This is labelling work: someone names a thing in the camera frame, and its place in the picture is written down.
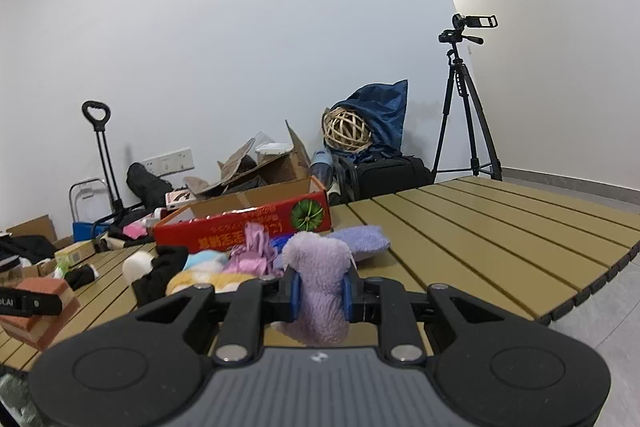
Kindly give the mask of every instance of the metal bolt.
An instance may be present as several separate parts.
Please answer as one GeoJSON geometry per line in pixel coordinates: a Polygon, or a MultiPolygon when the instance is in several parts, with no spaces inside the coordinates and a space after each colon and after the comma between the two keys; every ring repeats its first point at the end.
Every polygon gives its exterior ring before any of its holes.
{"type": "Polygon", "coordinates": [[[400,344],[391,350],[391,356],[400,362],[413,362],[422,356],[422,350],[413,344],[400,344]]]}
{"type": "Polygon", "coordinates": [[[246,348],[239,344],[226,344],[226,346],[216,349],[216,356],[225,362],[239,362],[245,359],[248,354],[246,348]]]}

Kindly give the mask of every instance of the wooden table top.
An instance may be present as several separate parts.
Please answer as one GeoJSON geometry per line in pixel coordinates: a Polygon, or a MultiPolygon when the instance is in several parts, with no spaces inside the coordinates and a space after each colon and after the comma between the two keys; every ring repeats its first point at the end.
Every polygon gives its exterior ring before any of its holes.
{"type": "MultiPolygon", "coordinates": [[[[334,229],[380,225],[389,251],[358,264],[409,291],[436,282],[548,323],[601,289],[639,250],[640,214],[485,178],[462,178],[331,209],[334,229]]],[[[80,288],[80,310],[55,342],[132,311],[122,263],[142,248],[88,259],[100,278],[80,288]]],[[[425,340],[427,351],[431,351],[425,340]]],[[[376,343],[373,325],[352,325],[347,345],[376,343]]],[[[268,328],[265,344],[295,341],[268,328]]],[[[0,362],[28,371],[38,352],[2,331],[0,362]]]]}

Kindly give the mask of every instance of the tile floor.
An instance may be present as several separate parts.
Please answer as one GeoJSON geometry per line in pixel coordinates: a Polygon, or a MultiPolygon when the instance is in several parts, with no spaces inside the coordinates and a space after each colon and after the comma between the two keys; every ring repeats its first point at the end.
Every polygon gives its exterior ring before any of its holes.
{"type": "MultiPolygon", "coordinates": [[[[505,181],[640,213],[640,206],[624,201],[522,180],[505,181]]],[[[611,283],[582,306],[551,326],[596,349],[609,365],[611,393],[596,427],[640,426],[640,355],[636,344],[640,339],[638,304],[640,257],[636,257],[611,283]]]]}

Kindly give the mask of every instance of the wall outlet panel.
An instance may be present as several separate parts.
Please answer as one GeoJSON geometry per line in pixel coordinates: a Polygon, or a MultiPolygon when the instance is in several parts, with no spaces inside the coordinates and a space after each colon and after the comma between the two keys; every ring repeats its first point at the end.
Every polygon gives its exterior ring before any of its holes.
{"type": "Polygon", "coordinates": [[[156,176],[166,176],[176,172],[190,171],[193,166],[193,155],[191,149],[183,149],[163,156],[156,156],[141,162],[146,170],[156,176]]]}

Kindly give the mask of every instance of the woven basket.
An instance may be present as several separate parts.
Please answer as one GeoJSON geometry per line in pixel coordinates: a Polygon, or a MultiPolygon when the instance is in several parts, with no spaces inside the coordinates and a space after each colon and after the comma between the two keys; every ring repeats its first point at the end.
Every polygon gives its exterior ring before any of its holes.
{"type": "Polygon", "coordinates": [[[336,107],[322,115],[324,142],[334,149],[348,152],[364,151],[371,145],[371,131],[354,110],[336,107]]]}

